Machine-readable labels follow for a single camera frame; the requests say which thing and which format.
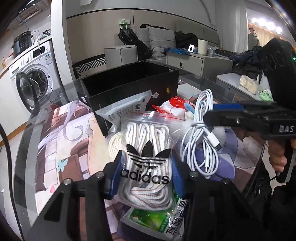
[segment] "adidas logo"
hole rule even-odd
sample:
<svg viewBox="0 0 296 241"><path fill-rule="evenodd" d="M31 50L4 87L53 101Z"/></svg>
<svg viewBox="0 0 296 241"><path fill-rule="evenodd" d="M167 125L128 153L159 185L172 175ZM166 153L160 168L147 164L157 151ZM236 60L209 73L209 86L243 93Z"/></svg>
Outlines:
<svg viewBox="0 0 296 241"><path fill-rule="evenodd" d="M158 167L158 165L162 165L170 157L170 149L165 149L153 157L154 150L151 141L148 141L145 144L141 155L130 144L126 144L126 149L128 155L131 157L131 160L133 160L135 165L141 169L143 167L145 169L154 169ZM142 171L140 170L137 170L136 172L130 172L130 170L123 169L120 175L124 178L130 177L130 179L136 180L138 182L142 180L144 183L150 183L151 181L155 184L162 183L166 185L169 183L168 176L151 176L151 172L149 174L142 175Z"/></svg>

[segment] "man in green jacket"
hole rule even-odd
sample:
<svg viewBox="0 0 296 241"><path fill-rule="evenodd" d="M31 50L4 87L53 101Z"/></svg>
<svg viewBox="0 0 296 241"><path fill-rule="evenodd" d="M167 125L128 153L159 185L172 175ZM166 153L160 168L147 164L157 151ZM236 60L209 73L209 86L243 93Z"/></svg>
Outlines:
<svg viewBox="0 0 296 241"><path fill-rule="evenodd" d="M254 28L249 28L248 50L252 50L254 46L260 46L258 35L255 33Z"/></svg>

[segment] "black backpack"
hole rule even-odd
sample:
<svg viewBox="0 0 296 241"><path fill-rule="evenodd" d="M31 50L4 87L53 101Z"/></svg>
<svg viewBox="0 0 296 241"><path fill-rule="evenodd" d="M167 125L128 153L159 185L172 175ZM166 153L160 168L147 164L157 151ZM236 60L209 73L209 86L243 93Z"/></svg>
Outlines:
<svg viewBox="0 0 296 241"><path fill-rule="evenodd" d="M120 30L118 37L126 45L136 45L138 48L138 60L146 60L152 57L152 51L138 39L137 35L130 28Z"/></svg>

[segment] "white cup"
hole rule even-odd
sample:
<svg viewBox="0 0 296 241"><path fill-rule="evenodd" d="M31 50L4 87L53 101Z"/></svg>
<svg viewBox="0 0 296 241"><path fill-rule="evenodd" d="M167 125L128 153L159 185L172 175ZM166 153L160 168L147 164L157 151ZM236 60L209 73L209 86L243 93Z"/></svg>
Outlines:
<svg viewBox="0 0 296 241"><path fill-rule="evenodd" d="M198 47L197 47L197 51L199 54L201 55L206 55L207 54L207 45L208 45L208 41L205 40L198 40Z"/></svg>

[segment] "blue butterfly illustration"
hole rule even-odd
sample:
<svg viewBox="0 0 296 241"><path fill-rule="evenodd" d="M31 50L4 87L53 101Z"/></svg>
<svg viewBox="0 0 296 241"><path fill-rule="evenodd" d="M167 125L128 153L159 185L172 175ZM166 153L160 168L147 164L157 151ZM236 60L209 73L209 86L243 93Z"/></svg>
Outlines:
<svg viewBox="0 0 296 241"><path fill-rule="evenodd" d="M57 171L58 171L58 172L59 172L59 171L63 172L65 166L67 165L67 163L68 163L68 158L65 159L64 161L62 161L62 160L58 160L58 162L57 162Z"/></svg>

